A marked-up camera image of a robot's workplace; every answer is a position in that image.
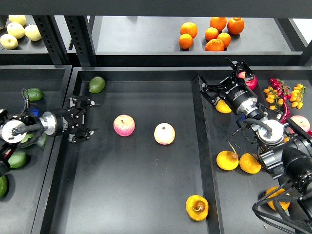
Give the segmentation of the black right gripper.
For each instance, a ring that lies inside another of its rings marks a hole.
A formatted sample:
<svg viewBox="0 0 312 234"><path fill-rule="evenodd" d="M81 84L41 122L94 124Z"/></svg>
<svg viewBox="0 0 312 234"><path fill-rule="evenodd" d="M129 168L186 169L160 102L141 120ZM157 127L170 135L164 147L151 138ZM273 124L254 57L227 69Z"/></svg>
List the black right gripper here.
<svg viewBox="0 0 312 234"><path fill-rule="evenodd" d="M219 84L208 84L203 76L200 76L200 93L211 105L217 105L223 100L235 114L250 115L257 110L257 96L243 78L238 78L238 74L245 72L244 78L249 81L254 79L254 73L245 61L232 61L228 57L226 60L232 68L231 77L226 77Z"/></svg>

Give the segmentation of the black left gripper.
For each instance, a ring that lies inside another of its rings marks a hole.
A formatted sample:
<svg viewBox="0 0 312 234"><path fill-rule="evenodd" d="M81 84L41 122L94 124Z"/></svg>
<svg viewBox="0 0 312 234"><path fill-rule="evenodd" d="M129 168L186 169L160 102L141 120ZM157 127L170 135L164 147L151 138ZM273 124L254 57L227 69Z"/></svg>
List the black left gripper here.
<svg viewBox="0 0 312 234"><path fill-rule="evenodd" d="M76 144L88 141L98 128L84 126L85 114L91 107L100 106L90 97L69 97L69 108L46 111L40 117L44 132L49 136L69 134L69 142Z"/></svg>

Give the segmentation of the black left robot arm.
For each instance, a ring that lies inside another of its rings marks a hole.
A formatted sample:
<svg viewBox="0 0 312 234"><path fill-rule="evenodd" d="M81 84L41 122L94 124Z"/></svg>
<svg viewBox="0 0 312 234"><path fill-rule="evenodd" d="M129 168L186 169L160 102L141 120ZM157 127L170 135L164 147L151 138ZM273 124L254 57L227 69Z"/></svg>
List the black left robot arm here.
<svg viewBox="0 0 312 234"><path fill-rule="evenodd" d="M30 112L29 92L21 91L24 108L20 114L8 115L6 109L0 111L0 175L10 171L9 158L13 152L25 145L35 143L43 133L48 136L67 135L70 143L88 141L94 129L85 126L87 111L95 106L90 97L71 96L69 107L46 111L38 117Z"/></svg>

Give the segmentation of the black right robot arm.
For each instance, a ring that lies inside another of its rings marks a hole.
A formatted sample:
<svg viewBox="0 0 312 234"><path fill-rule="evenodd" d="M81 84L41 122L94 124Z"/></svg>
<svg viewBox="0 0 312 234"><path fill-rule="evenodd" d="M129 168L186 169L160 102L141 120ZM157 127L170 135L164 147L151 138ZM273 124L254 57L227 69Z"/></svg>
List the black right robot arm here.
<svg viewBox="0 0 312 234"><path fill-rule="evenodd" d="M255 74L246 62L233 61L232 73L218 84L200 77L202 96L213 106L224 101L241 115L237 125L244 138L257 144L255 160L273 178L287 181L259 199L254 214L289 234L312 232L312 137L279 111L270 111L246 84Z"/></svg>

